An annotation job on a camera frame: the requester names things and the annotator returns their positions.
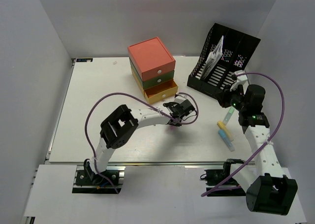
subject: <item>white wall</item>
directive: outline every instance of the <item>white wall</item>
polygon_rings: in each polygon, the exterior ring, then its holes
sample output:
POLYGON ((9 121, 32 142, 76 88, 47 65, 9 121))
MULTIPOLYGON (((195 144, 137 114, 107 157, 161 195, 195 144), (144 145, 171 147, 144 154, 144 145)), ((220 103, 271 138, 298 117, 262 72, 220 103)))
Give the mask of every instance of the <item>white wall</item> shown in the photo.
POLYGON ((199 55, 214 22, 256 35, 275 0, 40 0, 71 57, 127 56, 159 36, 173 55, 199 55))
MULTIPOLYGON (((315 224, 315 2, 277 0, 258 37, 262 39, 248 71, 272 76, 285 96, 283 125, 274 140, 282 165, 298 183, 298 193, 310 223, 315 224)), ((267 80, 251 83, 266 88, 264 112, 272 129, 280 115, 280 96, 267 80)))
POLYGON ((39 0, 0 0, 0 222, 19 223, 71 59, 39 0))

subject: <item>red box top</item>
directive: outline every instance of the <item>red box top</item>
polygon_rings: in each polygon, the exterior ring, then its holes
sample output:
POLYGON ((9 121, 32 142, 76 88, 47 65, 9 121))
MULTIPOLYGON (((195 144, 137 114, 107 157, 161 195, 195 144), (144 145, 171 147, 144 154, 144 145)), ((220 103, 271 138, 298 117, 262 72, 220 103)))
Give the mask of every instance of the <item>red box top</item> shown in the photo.
POLYGON ((131 45, 128 50, 142 72, 175 61, 159 37, 131 45))

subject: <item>black basket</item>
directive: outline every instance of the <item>black basket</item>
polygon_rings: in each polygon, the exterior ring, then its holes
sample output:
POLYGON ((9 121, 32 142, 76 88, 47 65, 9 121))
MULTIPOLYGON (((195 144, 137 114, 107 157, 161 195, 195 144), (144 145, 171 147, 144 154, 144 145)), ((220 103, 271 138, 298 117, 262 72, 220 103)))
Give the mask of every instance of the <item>black basket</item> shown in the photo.
POLYGON ((198 63, 188 77, 187 86, 210 97, 232 85, 231 74, 244 70, 260 42, 259 38, 215 23, 208 33, 198 63), (205 80, 200 80, 207 57, 224 35, 223 56, 205 80))

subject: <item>blue marker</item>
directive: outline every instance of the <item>blue marker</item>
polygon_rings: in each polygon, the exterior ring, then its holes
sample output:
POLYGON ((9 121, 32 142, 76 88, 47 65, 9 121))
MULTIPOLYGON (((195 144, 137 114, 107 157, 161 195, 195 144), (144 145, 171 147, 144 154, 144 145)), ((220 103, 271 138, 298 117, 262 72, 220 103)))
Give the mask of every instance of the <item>blue marker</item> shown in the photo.
POLYGON ((219 135, 221 136, 221 138, 223 139, 223 141, 225 142, 225 144, 227 145, 227 147, 229 148, 229 150, 231 152, 233 152, 235 149, 234 149, 234 146, 232 144, 232 142, 228 139, 228 137, 226 136, 225 132, 223 129, 219 129, 219 135))

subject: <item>drawer box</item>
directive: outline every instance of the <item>drawer box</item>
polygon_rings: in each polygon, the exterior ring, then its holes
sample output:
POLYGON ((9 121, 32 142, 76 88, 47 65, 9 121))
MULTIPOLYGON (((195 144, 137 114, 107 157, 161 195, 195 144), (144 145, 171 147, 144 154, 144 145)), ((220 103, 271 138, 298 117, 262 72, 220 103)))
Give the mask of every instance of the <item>drawer box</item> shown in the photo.
POLYGON ((175 69, 175 59, 159 37, 129 46, 128 54, 142 81, 175 69))
POLYGON ((138 80, 139 80, 139 82, 140 82, 140 84, 142 85, 142 88, 143 88, 144 90, 146 90, 146 89, 148 89, 148 88, 151 88, 151 87, 153 87, 153 86, 155 86, 155 85, 162 84, 162 83, 164 83, 164 82, 166 82, 166 81, 169 81, 169 80, 171 80, 171 79, 174 78, 174 72, 175 72, 175 71, 170 71, 170 72, 165 73, 165 74, 163 74, 163 75, 160 75, 160 76, 158 76, 158 77, 154 77, 154 78, 152 78, 152 79, 150 79, 150 80, 142 81, 141 78, 140 78, 140 76, 139 76, 139 74, 138 74, 138 72, 137 72, 137 70, 136 70, 136 68, 134 67, 134 65, 133 65, 133 63, 132 63, 131 60, 130 60, 130 66, 131 66, 131 70, 134 71, 136 77, 138 78, 138 80))
POLYGON ((141 87, 141 84, 136 76, 136 73, 133 70, 131 70, 131 72, 144 98, 147 100, 149 104, 153 104, 155 102, 163 100, 164 98, 171 97, 175 95, 178 91, 178 86, 176 85, 173 79, 144 90, 141 87))

